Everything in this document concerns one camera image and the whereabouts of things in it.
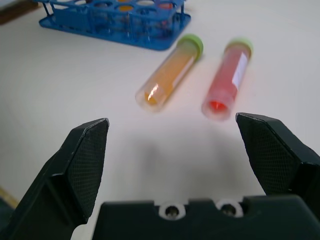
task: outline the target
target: red liquid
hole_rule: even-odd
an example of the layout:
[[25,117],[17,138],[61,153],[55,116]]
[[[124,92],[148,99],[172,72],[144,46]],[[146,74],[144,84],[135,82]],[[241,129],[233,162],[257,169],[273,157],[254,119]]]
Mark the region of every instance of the red liquid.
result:
[[[243,45],[234,45],[226,50],[223,62],[220,65],[209,89],[208,96],[214,96],[217,92],[222,91],[230,95],[233,101],[235,100],[238,89],[232,81],[242,54],[245,54],[247,59],[249,59],[249,50]],[[209,106],[211,110],[216,113],[228,110],[228,107],[223,102],[216,100],[210,101]]]

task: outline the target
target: orange liquid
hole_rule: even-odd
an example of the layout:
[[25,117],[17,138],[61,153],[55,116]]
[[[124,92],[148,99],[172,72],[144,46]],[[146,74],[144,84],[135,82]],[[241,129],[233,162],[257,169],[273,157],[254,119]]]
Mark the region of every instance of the orange liquid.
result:
[[192,66],[197,50],[178,47],[148,80],[144,99],[149,105],[165,101]]

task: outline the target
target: test tube rack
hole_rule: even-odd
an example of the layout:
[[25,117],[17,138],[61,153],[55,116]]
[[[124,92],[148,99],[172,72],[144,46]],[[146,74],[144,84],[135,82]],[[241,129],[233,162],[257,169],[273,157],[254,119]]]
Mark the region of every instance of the test tube rack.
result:
[[153,50],[168,49],[191,20],[185,0],[35,1],[46,11],[44,28]]

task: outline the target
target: test tube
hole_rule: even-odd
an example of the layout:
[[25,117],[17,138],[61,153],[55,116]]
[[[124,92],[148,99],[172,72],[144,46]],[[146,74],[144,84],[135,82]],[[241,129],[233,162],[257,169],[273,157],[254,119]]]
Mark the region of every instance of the test tube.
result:
[[201,57],[203,49],[203,43],[196,35],[182,37],[176,48],[137,92],[137,103],[151,112],[161,110],[191,66]]
[[230,116],[252,53],[253,45],[245,38],[235,38],[225,47],[222,63],[202,104],[205,116],[221,120]]

